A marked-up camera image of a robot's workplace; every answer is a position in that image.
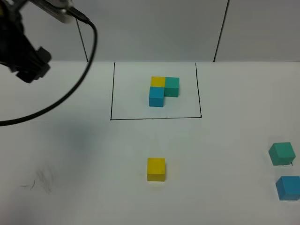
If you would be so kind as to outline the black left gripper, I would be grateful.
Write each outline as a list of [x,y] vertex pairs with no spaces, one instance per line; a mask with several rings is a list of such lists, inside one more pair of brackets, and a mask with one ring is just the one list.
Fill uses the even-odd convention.
[[0,63],[26,83],[45,76],[49,71],[51,54],[39,47],[35,49],[24,33],[23,18],[19,10],[25,0],[0,2]]

